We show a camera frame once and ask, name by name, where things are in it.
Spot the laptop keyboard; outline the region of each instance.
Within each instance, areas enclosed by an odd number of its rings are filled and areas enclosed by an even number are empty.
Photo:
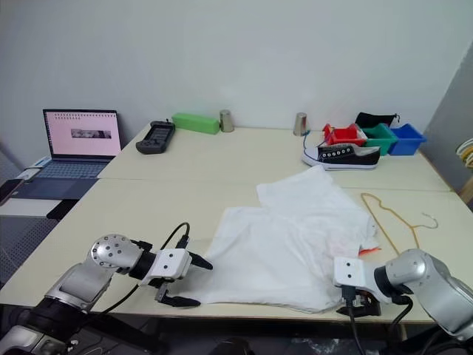
[[[46,165],[37,175],[37,178],[66,178],[66,179],[94,179],[103,170],[106,164],[96,163],[57,163]]]

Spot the green sponge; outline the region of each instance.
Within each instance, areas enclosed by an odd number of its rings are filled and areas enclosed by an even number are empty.
[[[215,135],[220,131],[219,120],[189,113],[175,113],[172,121],[176,128],[188,129],[189,131],[210,133]]]

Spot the black sneaker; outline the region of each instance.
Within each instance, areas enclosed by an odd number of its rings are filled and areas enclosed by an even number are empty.
[[[333,144],[304,149],[302,161],[325,170],[374,169],[378,165],[379,146],[357,146],[353,143]]]

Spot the laptop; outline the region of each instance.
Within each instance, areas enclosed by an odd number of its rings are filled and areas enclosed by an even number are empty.
[[[52,160],[14,198],[79,199],[121,151],[117,112],[44,109]]]

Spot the metal cup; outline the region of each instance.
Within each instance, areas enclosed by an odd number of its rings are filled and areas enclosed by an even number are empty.
[[[296,115],[296,122],[294,124],[293,134],[299,137],[306,135],[310,131],[309,121],[307,120],[307,113],[299,112]]]
[[[231,113],[228,109],[220,111],[220,129],[222,132],[233,132],[234,124],[231,121]]]

